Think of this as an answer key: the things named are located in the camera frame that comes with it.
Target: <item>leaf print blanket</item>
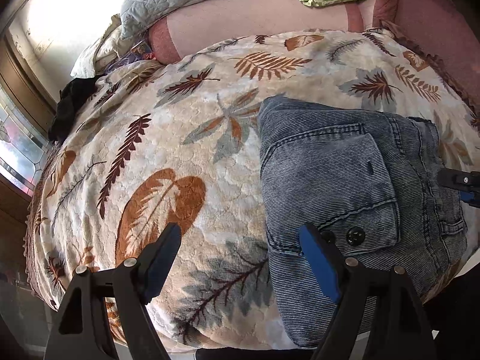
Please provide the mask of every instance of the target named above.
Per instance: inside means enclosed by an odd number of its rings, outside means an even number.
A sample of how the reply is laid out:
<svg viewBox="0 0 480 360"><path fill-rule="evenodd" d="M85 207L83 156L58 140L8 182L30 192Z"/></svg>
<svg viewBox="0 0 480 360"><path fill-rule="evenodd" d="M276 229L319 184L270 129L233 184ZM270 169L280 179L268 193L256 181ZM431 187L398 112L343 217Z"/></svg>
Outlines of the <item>leaf print blanket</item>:
<svg viewBox="0 0 480 360"><path fill-rule="evenodd" d="M275 304L264 233L257 114L270 96L433 120L445 164L480 168L470 109L389 32L258 39L228 40L167 67L139 61L97 82L34 192L26 256L47 304L58 308L79 264L114 268L177 222L181 249L147 306L165 347L294 347ZM468 249L456 270L477 249L480 228L477 212L463 209ZM115 300L106 306L123 342Z"/></svg>

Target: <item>stained glass window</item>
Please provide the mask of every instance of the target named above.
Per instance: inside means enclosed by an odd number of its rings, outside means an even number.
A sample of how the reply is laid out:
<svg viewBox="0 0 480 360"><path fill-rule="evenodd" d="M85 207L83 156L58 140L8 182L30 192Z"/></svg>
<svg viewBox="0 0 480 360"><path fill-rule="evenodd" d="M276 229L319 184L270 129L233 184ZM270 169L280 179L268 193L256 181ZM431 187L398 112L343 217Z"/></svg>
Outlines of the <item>stained glass window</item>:
<svg viewBox="0 0 480 360"><path fill-rule="evenodd" d="M0 86L0 174L32 196L50 148Z"/></svg>

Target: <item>denim pocket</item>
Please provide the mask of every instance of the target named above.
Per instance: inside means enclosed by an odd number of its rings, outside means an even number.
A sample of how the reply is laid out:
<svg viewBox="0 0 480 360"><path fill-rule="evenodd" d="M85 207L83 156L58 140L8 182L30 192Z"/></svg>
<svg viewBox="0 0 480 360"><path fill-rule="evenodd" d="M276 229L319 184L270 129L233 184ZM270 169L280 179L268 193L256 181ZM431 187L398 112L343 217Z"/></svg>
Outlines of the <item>denim pocket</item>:
<svg viewBox="0 0 480 360"><path fill-rule="evenodd" d="M382 154L370 134L352 126L288 137L267 151L262 193L271 250L301 255L298 229L305 222L332 231L345 255L398 242L397 197ZM363 239L352 242L355 229Z"/></svg>

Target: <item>striped denim jeans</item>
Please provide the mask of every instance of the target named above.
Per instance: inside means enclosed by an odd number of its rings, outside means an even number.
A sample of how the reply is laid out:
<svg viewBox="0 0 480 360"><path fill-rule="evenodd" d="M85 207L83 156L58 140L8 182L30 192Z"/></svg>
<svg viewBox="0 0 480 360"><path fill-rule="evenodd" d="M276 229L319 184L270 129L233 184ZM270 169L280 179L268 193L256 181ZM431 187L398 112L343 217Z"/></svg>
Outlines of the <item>striped denim jeans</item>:
<svg viewBox="0 0 480 360"><path fill-rule="evenodd" d="M296 345L318 345L335 309L302 254L305 222L366 267L405 267L419 295L461 258L467 225L459 193L436 182L443 164L430 121L275 96L258 126L270 274ZM374 307L369 298L360 333Z"/></svg>

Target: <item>black button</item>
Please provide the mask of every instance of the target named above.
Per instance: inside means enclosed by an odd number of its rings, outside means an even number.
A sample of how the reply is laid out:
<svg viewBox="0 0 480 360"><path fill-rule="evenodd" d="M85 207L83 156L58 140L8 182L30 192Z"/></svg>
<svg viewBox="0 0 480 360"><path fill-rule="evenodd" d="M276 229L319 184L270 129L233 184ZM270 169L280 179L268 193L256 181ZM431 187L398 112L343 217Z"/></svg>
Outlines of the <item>black button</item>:
<svg viewBox="0 0 480 360"><path fill-rule="evenodd" d="M320 232L320 237L324 239L328 244L335 243L335 234L330 230L323 230Z"/></svg>
<svg viewBox="0 0 480 360"><path fill-rule="evenodd" d="M351 246L361 245L365 240L365 231L358 226L352 227L346 234L346 241Z"/></svg>

